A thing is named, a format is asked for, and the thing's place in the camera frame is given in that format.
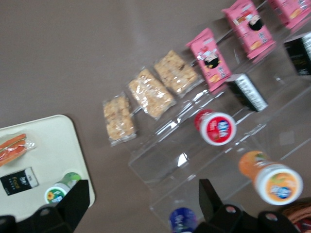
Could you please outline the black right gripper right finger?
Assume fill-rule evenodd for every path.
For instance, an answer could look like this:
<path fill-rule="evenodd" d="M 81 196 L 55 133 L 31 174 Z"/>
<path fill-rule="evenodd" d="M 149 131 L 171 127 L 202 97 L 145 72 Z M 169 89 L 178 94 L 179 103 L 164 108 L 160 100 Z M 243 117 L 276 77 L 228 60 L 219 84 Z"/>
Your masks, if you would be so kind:
<path fill-rule="evenodd" d="M 195 233 L 241 233 L 242 211 L 235 205 L 224 204 L 208 179 L 199 180 L 199 205 L 204 220 Z"/>

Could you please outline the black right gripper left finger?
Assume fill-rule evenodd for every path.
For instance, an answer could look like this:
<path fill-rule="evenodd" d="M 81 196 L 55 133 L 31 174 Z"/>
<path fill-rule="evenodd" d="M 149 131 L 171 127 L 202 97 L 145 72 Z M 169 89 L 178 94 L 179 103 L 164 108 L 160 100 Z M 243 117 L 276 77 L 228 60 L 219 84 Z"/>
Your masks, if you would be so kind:
<path fill-rule="evenodd" d="M 80 180 L 59 203 L 47 204 L 32 216 L 35 233 L 72 233 L 90 204 L 89 184 Z"/>

